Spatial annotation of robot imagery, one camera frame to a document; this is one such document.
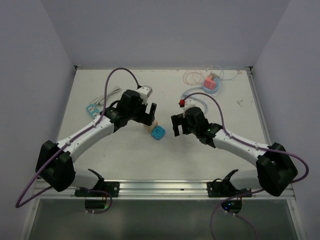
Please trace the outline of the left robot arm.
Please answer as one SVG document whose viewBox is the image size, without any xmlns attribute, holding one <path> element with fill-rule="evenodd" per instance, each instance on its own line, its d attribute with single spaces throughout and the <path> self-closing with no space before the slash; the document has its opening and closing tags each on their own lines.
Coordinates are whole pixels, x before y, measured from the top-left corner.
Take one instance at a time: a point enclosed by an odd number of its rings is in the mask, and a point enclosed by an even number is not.
<svg viewBox="0 0 320 240">
<path fill-rule="evenodd" d="M 126 90 L 119 101 L 105 108 L 87 126 L 73 135 L 54 143 L 46 141 L 40 149 L 36 174 L 57 192 L 69 187 L 86 189 L 92 196 L 103 193 L 103 177 L 92 169 L 76 169 L 75 161 L 101 139 L 115 133 L 135 121 L 150 126 L 155 120 L 157 105 L 151 104 L 146 113 L 152 88 L 142 86 L 137 90 Z"/>
</svg>

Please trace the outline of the teal power strip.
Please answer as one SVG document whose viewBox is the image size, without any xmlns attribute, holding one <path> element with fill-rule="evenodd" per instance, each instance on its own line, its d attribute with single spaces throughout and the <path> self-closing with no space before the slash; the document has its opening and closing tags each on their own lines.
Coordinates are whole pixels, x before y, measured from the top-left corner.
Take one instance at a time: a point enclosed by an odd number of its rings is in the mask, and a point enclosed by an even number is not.
<svg viewBox="0 0 320 240">
<path fill-rule="evenodd" d="M 93 118 L 95 119 L 97 116 L 100 116 L 100 110 L 99 108 L 94 104 L 89 104 L 87 107 L 86 107 L 86 111 L 88 112 L 88 114 Z"/>
</svg>

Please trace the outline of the blue square adapter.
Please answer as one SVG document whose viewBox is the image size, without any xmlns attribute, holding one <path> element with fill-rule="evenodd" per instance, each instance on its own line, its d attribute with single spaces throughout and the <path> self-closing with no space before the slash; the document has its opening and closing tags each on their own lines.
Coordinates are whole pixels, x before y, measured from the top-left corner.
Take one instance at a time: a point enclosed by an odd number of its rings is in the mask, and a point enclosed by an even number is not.
<svg viewBox="0 0 320 240">
<path fill-rule="evenodd" d="M 162 139 L 165 136 L 165 134 L 166 130 L 159 125 L 156 126 L 151 132 L 151 136 L 156 140 Z"/>
</svg>

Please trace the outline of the tan wooden socket cube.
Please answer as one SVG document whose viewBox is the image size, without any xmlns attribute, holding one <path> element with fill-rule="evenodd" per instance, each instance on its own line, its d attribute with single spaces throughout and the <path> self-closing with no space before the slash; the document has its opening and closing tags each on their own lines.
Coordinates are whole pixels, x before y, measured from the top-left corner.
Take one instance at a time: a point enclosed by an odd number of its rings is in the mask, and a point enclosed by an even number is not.
<svg viewBox="0 0 320 240">
<path fill-rule="evenodd" d="M 151 133 L 157 126 L 158 126 L 157 120 L 154 120 L 151 125 L 146 125 L 146 124 L 143 125 L 144 129 L 149 133 Z"/>
</svg>

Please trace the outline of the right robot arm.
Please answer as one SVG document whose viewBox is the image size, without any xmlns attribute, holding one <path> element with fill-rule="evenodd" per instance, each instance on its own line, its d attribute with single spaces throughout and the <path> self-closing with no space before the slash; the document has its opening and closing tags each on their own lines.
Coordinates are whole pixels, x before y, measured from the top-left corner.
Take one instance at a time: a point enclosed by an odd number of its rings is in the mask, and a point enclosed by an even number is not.
<svg viewBox="0 0 320 240">
<path fill-rule="evenodd" d="M 204 145 L 232 153 L 252 164 L 254 170 L 232 170 L 223 179 L 207 183 L 211 197 L 232 197 L 262 189 L 278 197 L 298 174 L 298 170 L 279 143 L 272 145 L 249 141 L 226 133 L 223 126 L 210 123 L 199 107 L 171 116 L 175 136 L 193 134 Z"/>
</svg>

